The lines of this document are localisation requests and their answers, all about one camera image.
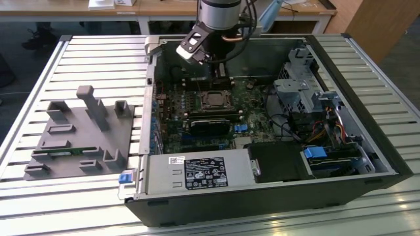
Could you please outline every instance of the blue object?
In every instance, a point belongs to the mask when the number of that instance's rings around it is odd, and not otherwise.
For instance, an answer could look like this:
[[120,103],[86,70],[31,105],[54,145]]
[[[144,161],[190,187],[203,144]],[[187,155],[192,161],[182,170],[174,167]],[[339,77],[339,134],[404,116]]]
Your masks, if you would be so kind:
[[276,20],[276,17],[279,15],[279,11],[282,8],[282,4],[283,4],[283,0],[274,0],[260,16],[259,21],[263,26],[263,29],[262,29],[263,33],[270,31],[271,26],[275,23],[275,20]]
[[246,131],[246,130],[248,130],[248,125],[247,125],[247,124],[243,124],[243,125],[242,125],[242,131]]
[[243,132],[248,130],[248,125],[247,124],[242,124],[242,125],[235,125],[234,126],[235,132]]
[[308,147],[303,151],[307,158],[326,158],[327,153],[323,147]]
[[132,183],[132,174],[122,173],[119,177],[119,183]]

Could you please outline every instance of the green circuit board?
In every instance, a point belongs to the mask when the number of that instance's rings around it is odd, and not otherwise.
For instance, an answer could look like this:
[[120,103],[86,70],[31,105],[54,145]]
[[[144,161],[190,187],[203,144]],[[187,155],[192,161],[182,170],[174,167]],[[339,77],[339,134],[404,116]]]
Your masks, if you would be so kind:
[[[192,148],[195,150],[203,147],[216,149],[235,149],[235,138],[250,137],[254,143],[272,142],[276,136],[270,126],[268,119],[264,114],[263,99],[264,99],[264,85],[256,86],[252,89],[247,88],[248,79],[235,79],[235,86],[231,93],[231,102],[235,108],[243,110],[242,122],[231,123],[231,129],[227,135],[218,137],[194,138],[184,129],[186,121],[180,118],[186,109],[198,110],[202,107],[202,100],[198,92],[184,92],[182,88],[174,89],[168,92],[168,99],[172,112],[170,119],[163,119],[164,124],[164,153],[188,152]],[[183,99],[191,96],[194,103],[191,107],[182,105]],[[242,132],[235,132],[235,125],[248,126],[248,129]]]

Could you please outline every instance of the motherboard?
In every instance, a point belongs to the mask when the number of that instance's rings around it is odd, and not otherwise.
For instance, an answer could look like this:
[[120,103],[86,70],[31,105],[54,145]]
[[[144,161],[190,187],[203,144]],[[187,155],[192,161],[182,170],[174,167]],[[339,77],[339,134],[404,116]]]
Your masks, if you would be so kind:
[[231,79],[224,90],[203,90],[203,81],[190,83],[196,86],[158,86],[164,153],[236,149],[276,140],[264,113],[267,85],[240,78]]

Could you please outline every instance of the yellow wire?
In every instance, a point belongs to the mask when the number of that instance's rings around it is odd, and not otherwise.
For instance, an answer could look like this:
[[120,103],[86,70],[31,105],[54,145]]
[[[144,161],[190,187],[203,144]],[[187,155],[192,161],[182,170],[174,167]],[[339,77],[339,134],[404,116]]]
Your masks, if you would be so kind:
[[343,130],[343,127],[342,127],[342,125],[338,125],[336,124],[336,127],[339,127],[340,128],[340,138],[343,139],[343,136],[344,136],[344,130]]
[[326,134],[326,130],[323,130],[312,139],[310,139],[307,142],[311,142],[316,139],[319,139]]

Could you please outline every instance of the table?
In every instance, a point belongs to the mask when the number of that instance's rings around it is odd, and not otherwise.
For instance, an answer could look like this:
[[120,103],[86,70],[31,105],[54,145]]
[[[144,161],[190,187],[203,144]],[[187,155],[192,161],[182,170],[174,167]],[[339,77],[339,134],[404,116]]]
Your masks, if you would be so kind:
[[[104,105],[127,100],[136,106],[128,167],[139,165],[136,154],[148,66],[146,36],[75,36],[71,41],[59,42],[0,147],[2,235],[415,234],[420,228],[419,110],[354,39],[343,38],[340,34],[316,37],[410,165],[414,177],[388,189],[370,192],[344,206],[168,228],[146,227],[126,208],[118,198],[119,175],[24,181],[24,168],[50,119],[46,113],[48,101],[64,99],[71,107],[84,106],[83,101],[76,100],[79,85],[95,86],[95,96],[103,98]],[[320,72],[320,76],[328,89],[335,90],[328,74]]]
[[[196,19],[195,1],[138,0],[134,6],[98,11],[90,11],[87,5],[88,0],[0,0],[0,22],[138,21],[142,33],[151,34],[150,21]],[[292,8],[295,12],[280,10],[276,21],[316,21],[314,33],[323,33],[336,10],[326,9],[319,0],[294,4]]]
[[[142,33],[151,34],[150,21],[195,21],[196,7],[196,2],[188,0],[142,0],[139,8]],[[304,4],[294,4],[292,9],[294,12],[282,8],[276,21],[316,21],[312,33],[324,32],[330,19],[336,14],[336,10],[327,9],[319,0],[310,0]]]
[[134,6],[88,10],[88,0],[0,0],[0,22],[138,21],[140,0]]

